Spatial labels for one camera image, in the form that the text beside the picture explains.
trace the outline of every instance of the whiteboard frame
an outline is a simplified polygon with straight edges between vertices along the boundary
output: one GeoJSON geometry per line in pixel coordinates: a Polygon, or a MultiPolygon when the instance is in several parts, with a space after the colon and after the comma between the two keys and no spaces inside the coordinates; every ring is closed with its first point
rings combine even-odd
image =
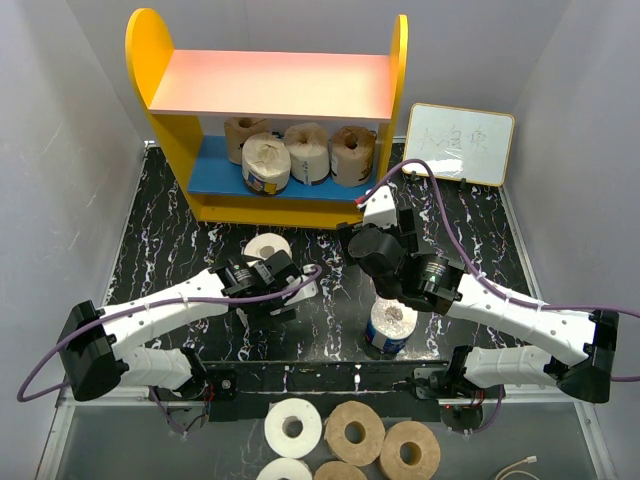
{"type": "MultiPolygon", "coordinates": [[[[402,161],[407,160],[407,148],[406,148],[406,142],[409,141],[409,132],[411,131],[411,120],[413,118],[413,109],[417,106],[423,106],[423,107],[434,107],[434,108],[444,108],[446,110],[462,110],[465,112],[474,112],[474,113],[485,113],[485,114],[489,114],[489,115],[500,115],[500,116],[504,116],[504,117],[510,117],[511,118],[511,132],[509,133],[509,145],[507,146],[507,158],[505,159],[504,162],[504,170],[502,171],[502,180],[500,181],[500,183],[484,183],[484,182],[474,182],[472,180],[466,179],[467,182],[472,183],[474,185],[485,185],[488,187],[501,187],[504,184],[504,180],[507,176],[507,165],[509,164],[509,158],[511,157],[511,144],[513,143],[513,131],[515,130],[516,127],[516,119],[513,115],[511,115],[510,113],[501,113],[501,112],[492,112],[489,110],[475,110],[472,108],[460,108],[460,107],[448,107],[446,105],[434,105],[432,103],[414,103],[413,106],[411,107],[411,113],[409,114],[409,126],[407,127],[407,137],[406,137],[406,141],[405,141],[405,148],[404,151],[402,153],[402,161]]],[[[413,170],[411,168],[411,165],[405,165],[404,167],[402,167],[402,172],[406,175],[411,175],[413,173],[413,170]]],[[[429,174],[428,173],[418,173],[416,172],[416,175],[418,177],[428,177],[429,174]]],[[[441,180],[450,180],[452,182],[462,182],[461,178],[452,178],[452,177],[446,177],[446,176],[441,176],[441,175],[435,175],[435,177],[437,179],[441,179],[441,180]]]]}

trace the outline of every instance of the pink shelf top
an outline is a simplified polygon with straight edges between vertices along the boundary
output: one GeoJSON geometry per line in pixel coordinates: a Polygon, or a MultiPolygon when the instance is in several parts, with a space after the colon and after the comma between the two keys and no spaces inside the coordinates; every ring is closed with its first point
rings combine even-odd
{"type": "Polygon", "coordinates": [[[152,113],[391,118],[386,55],[175,50],[152,113]]]}

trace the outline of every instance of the yellow wooden shelf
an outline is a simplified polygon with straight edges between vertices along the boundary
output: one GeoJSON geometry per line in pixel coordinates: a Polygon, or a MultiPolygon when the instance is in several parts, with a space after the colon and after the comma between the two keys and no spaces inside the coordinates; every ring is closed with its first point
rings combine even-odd
{"type": "Polygon", "coordinates": [[[388,56],[176,50],[160,15],[141,8],[129,19],[125,52],[133,89],[197,220],[335,228],[362,219],[354,203],[190,194],[204,139],[196,115],[378,121],[379,179],[389,166],[407,41],[399,15],[388,56]]]}

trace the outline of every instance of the cable tie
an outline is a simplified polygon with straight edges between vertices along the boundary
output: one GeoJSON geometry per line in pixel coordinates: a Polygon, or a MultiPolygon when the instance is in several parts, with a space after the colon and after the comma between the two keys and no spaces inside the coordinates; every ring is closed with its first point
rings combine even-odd
{"type": "Polygon", "coordinates": [[[500,318],[501,322],[504,320],[504,316],[507,314],[507,309],[509,308],[509,301],[511,300],[511,298],[513,298],[512,291],[507,290],[506,292],[504,292],[504,309],[502,310],[502,315],[500,318]]]}
{"type": "Polygon", "coordinates": [[[189,297],[185,297],[182,292],[178,292],[178,295],[180,295],[180,298],[182,298],[182,302],[184,303],[184,306],[189,308],[189,297]]]}

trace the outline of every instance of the paper roll core hole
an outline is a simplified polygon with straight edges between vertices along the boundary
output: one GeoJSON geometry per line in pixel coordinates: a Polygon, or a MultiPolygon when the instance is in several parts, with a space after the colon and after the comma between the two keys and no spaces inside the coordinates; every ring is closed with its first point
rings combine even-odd
{"type": "Polygon", "coordinates": [[[358,137],[356,137],[353,133],[350,133],[345,137],[344,145],[351,150],[355,150],[355,148],[358,146],[358,137]]]}
{"type": "Polygon", "coordinates": [[[360,422],[351,422],[344,429],[344,437],[353,444],[362,443],[367,431],[360,422]]]}
{"type": "Polygon", "coordinates": [[[422,458],[422,450],[413,442],[403,443],[400,447],[400,458],[407,465],[417,465],[422,458]]]}
{"type": "Polygon", "coordinates": [[[392,322],[401,322],[403,318],[402,310],[398,307],[389,307],[385,310],[384,314],[387,319],[392,322]]]}
{"type": "Polygon", "coordinates": [[[298,417],[287,417],[282,423],[282,431],[289,438],[297,438],[302,433],[302,422],[298,417]]]}
{"type": "Polygon", "coordinates": [[[271,255],[276,253],[276,249],[273,248],[271,245],[265,245],[260,250],[258,250],[258,253],[260,253],[260,256],[262,258],[269,258],[271,255]]]}
{"type": "Polygon", "coordinates": [[[251,127],[251,125],[253,125],[253,123],[251,122],[250,118],[245,117],[238,120],[238,125],[240,125],[242,128],[249,128],[251,127]]]}

